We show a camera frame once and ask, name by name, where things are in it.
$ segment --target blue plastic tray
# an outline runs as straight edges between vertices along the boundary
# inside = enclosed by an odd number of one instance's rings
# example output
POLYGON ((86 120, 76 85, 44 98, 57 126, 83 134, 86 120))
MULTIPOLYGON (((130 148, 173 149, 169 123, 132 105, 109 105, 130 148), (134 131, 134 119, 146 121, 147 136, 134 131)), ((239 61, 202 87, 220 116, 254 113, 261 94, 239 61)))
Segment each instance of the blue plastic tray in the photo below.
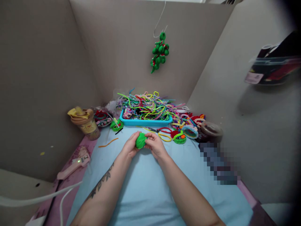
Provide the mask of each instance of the blue plastic tray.
POLYGON ((120 114, 120 120, 123 122, 125 126, 157 126, 157 127, 165 127, 168 126, 169 123, 172 122, 172 117, 169 116, 168 120, 140 120, 140 119, 124 119, 123 118, 124 109, 120 114))

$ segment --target red scissors handle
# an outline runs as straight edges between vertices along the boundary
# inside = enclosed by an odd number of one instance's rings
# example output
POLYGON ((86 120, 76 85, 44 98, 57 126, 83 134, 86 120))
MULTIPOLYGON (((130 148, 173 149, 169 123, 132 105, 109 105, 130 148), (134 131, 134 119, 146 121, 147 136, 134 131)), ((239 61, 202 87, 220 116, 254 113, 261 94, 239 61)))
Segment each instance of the red scissors handle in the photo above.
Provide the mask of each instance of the red scissors handle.
POLYGON ((172 130, 171 130, 170 128, 168 128, 168 127, 162 127, 162 128, 160 128, 160 129, 158 129, 158 130, 160 130, 161 132, 164 132, 164 133, 172 133, 172 130))

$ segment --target glue gun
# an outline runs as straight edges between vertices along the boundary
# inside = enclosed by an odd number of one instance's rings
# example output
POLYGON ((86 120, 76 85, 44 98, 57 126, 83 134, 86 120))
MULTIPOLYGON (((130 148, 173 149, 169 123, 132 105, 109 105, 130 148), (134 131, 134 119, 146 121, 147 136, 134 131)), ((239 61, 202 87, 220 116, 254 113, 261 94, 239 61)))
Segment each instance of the glue gun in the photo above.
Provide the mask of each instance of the glue gun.
POLYGON ((57 174, 58 180, 65 180, 69 177, 78 167, 85 167, 91 161, 89 153, 86 147, 82 147, 79 152, 79 158, 72 160, 72 165, 69 166, 66 170, 59 172, 57 174))

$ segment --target light blue tablecloth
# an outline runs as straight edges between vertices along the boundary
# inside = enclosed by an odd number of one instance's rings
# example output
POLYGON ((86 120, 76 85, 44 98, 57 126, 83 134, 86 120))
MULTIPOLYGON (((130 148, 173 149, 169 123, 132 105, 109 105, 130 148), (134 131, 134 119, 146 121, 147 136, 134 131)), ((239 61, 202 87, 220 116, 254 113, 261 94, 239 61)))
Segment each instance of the light blue tablecloth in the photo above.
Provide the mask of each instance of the light blue tablecloth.
MULTIPOLYGON (((120 133, 105 128, 91 156, 92 174, 86 170, 67 221, 70 225, 80 206, 111 166, 125 141, 138 127, 125 127, 120 133)), ((228 226, 248 225, 253 211, 236 185, 218 185, 200 155, 197 143, 187 139, 184 145, 164 142, 165 148, 179 168, 199 189, 228 226)), ((109 225, 185 225, 174 203, 169 187, 150 150, 141 149, 127 172, 116 209, 109 225)))

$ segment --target forearm tattoo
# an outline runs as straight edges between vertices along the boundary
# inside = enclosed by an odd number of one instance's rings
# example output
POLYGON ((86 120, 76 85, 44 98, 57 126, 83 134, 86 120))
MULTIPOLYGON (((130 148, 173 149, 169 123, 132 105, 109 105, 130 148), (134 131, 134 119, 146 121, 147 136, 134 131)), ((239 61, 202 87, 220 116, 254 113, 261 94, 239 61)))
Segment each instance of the forearm tattoo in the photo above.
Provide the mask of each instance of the forearm tattoo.
POLYGON ((102 182, 104 182, 104 180, 108 181, 108 179, 111 177, 110 171, 111 171, 111 169, 112 169, 113 166, 114 166, 114 162, 111 165, 111 167, 108 169, 108 171, 104 174, 104 176, 100 179, 100 181, 97 183, 97 185, 95 186, 95 188, 93 188, 93 190, 91 191, 91 193, 88 195, 86 201, 89 198, 91 198, 91 199, 93 198, 93 196, 96 194, 96 190, 97 190, 97 192, 99 192, 101 184, 102 184, 102 182))

